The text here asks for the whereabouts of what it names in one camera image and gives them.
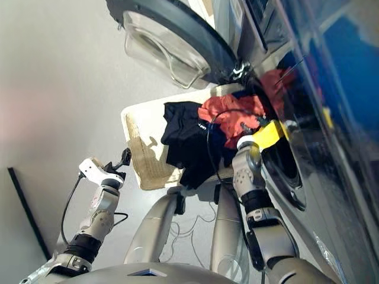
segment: yellow object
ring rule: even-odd
[[[253,142],[256,143],[259,146],[259,150],[262,151],[278,142],[279,139],[284,136],[284,132],[280,122],[272,120],[266,126],[261,127],[252,136]]]
[[[327,126],[329,126],[329,128],[331,128],[331,129],[333,129],[334,125],[333,125],[332,117],[330,116],[330,109],[324,106],[322,108],[322,112],[324,113],[324,117],[325,117]]]

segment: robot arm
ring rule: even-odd
[[[123,162],[116,166],[112,166],[111,163],[103,166],[95,158],[85,159],[79,165],[81,173],[99,186],[92,198],[88,215],[81,222],[78,232],[66,250],[20,283],[57,283],[91,271],[92,263],[105,236],[114,226],[114,211],[118,205],[119,190],[125,179],[125,173],[116,170],[129,163],[130,150],[126,149],[123,152]]]
[[[296,242],[274,208],[261,175],[259,146],[246,141],[233,159],[233,186],[245,207],[250,257],[270,283],[334,283],[299,257]]]

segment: black baseboard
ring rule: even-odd
[[[25,210],[26,216],[28,217],[29,223],[30,223],[30,225],[31,225],[31,227],[32,227],[32,229],[33,229],[36,237],[37,237],[37,241],[38,241],[38,243],[39,243],[39,245],[40,245],[40,247],[41,247],[41,249],[43,251],[43,254],[46,257],[46,260],[49,260],[49,259],[52,258],[52,255],[50,254],[49,249],[47,248],[46,243],[43,240],[42,234],[40,232],[40,229],[37,226],[36,221],[34,220],[33,214],[31,213],[29,205],[28,205],[28,203],[27,203],[27,201],[25,199],[24,192],[21,189],[20,183],[18,182],[16,173],[15,173],[15,171],[14,171],[14,169],[12,167],[8,168],[8,172],[9,172],[9,175],[11,176],[11,179],[12,179],[14,187],[15,187],[15,189],[17,191],[18,197],[19,197],[19,199],[21,201],[21,204],[23,205],[23,208]]]

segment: washing machine door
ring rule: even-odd
[[[107,0],[111,16],[126,31],[125,50],[153,63],[179,86],[198,79],[230,81],[236,56],[220,35],[177,0]]]

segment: laundry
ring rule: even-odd
[[[207,150],[207,131],[209,123],[199,120],[195,102],[165,103],[164,118],[167,121],[161,142],[168,145],[166,162],[184,169],[180,184],[189,188],[198,188],[210,176],[215,174]],[[218,125],[212,127],[210,148],[213,162],[218,168],[221,158],[224,165],[231,164],[236,150],[224,147],[226,137]]]
[[[225,147],[235,149],[238,139],[246,127],[253,130],[259,127],[258,117],[265,115],[265,109],[256,95],[242,96],[240,99],[237,99],[232,94],[228,94],[208,99],[198,109],[198,116],[202,120],[211,122],[219,113],[228,109],[245,109],[252,113],[230,111],[219,115],[214,120],[215,124],[220,124],[220,129],[225,133],[227,139]]]

